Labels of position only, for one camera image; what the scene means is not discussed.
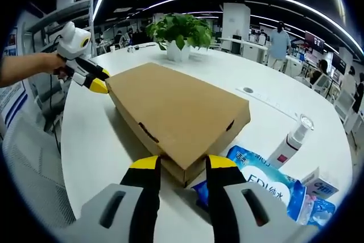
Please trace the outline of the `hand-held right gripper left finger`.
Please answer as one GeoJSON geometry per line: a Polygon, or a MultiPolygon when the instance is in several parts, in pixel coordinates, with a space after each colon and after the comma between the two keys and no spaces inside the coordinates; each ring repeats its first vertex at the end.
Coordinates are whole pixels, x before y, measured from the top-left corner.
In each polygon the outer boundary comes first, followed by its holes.
{"type": "Polygon", "coordinates": [[[153,242],[160,207],[161,158],[134,162],[82,206],[81,242],[153,242]]]}

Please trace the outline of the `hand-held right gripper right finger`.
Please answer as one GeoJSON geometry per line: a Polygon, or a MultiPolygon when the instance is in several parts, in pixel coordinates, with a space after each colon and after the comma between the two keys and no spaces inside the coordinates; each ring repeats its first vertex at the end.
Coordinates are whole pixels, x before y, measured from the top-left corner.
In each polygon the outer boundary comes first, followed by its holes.
{"type": "Polygon", "coordinates": [[[206,158],[208,208],[215,242],[283,242],[285,205],[256,183],[248,183],[230,159],[206,158]]]}

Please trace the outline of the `person's left hand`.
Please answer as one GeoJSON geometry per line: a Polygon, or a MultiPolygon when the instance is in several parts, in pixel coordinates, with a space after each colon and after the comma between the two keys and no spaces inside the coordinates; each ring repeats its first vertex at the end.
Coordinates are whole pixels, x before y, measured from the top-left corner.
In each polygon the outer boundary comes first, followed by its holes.
{"type": "Polygon", "coordinates": [[[42,53],[42,72],[56,75],[59,79],[66,79],[68,74],[65,61],[57,53],[42,53]]]}

